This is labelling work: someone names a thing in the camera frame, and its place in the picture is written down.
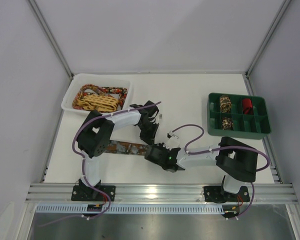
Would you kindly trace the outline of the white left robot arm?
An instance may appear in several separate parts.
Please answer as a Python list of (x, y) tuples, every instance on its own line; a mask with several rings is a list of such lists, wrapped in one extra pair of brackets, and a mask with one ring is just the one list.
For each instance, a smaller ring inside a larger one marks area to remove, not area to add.
[(100, 183), (100, 155), (110, 143), (112, 133), (127, 126), (140, 129), (139, 138), (147, 145), (153, 145), (159, 124), (155, 118), (158, 105), (147, 101), (144, 105), (132, 104), (127, 109), (112, 113), (91, 111), (77, 131), (72, 141), (72, 150), (82, 157), (82, 183), (92, 189)]

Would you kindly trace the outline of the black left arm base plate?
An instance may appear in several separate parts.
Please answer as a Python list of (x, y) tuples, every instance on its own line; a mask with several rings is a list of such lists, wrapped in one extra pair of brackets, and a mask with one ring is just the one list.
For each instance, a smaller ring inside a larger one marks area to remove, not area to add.
[[(114, 185), (101, 185), (98, 189), (106, 193), (111, 201), (115, 200), (116, 187)], [(75, 185), (72, 189), (71, 201), (103, 202), (104, 197), (98, 191), (95, 191), (86, 185)]]

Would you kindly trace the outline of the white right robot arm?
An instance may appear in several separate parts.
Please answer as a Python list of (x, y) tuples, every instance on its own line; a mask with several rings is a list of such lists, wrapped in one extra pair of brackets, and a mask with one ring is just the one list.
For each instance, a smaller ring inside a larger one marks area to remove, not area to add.
[(222, 193), (238, 194), (244, 183), (256, 181), (256, 149), (231, 137), (222, 137), (217, 145), (190, 151), (180, 147), (178, 136), (170, 134), (166, 142), (150, 145), (144, 158), (172, 173), (195, 167), (217, 166), (225, 172), (221, 182)]

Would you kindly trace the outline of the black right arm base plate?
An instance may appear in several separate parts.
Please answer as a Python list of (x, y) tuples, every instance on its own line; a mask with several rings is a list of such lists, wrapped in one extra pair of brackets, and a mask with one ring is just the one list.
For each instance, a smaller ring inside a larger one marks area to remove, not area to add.
[(206, 202), (223, 204), (227, 202), (242, 201), (247, 203), (251, 200), (248, 188), (241, 186), (238, 193), (229, 193), (222, 190), (220, 185), (210, 185), (203, 187), (203, 196)]

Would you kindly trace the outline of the orange grey floral tie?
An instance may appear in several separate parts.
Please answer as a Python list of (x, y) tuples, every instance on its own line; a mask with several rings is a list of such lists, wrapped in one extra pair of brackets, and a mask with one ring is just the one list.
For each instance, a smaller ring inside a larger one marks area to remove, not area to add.
[(147, 144), (110, 140), (105, 153), (144, 156), (149, 147)]

